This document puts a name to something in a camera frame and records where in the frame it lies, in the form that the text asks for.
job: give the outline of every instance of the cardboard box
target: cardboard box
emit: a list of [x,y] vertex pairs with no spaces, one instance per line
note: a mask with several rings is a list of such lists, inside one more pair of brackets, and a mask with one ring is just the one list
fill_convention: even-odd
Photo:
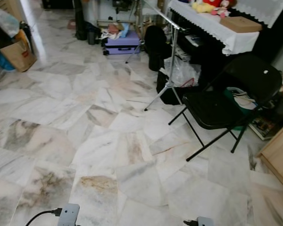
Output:
[[246,19],[242,16],[221,18],[220,24],[237,33],[258,32],[262,30],[262,25]]

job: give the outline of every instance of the stuffed toy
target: stuffed toy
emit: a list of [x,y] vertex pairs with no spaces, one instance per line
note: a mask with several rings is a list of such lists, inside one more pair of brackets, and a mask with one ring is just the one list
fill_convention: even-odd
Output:
[[211,11],[212,15],[220,15],[221,18],[229,16],[231,12],[228,11],[230,7],[236,5],[236,0],[222,0],[220,7],[216,7]]
[[219,7],[221,0],[203,0],[202,3],[196,1],[192,8],[198,13],[210,13],[214,8]]

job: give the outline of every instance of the cloth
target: cloth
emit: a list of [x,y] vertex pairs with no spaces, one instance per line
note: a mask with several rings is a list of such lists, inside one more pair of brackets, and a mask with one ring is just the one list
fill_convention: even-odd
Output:
[[225,55],[252,51],[259,36],[259,32],[236,33],[220,24],[219,16],[209,13],[197,13],[189,4],[179,2],[178,0],[172,0],[168,6],[224,43],[225,47],[222,49],[222,53]]
[[283,10],[283,0],[238,0],[233,8],[252,15],[271,28]]

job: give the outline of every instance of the plastic bag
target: plastic bag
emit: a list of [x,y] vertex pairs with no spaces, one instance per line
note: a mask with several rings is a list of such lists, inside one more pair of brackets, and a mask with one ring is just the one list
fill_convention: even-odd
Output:
[[[169,76],[171,68],[171,57],[164,60],[165,62],[165,73]],[[187,62],[182,61],[179,57],[174,58],[174,68],[172,81],[175,87],[191,87],[198,86],[198,79],[201,72],[200,65],[191,65]]]
[[12,38],[19,32],[19,21],[0,9],[0,28]]

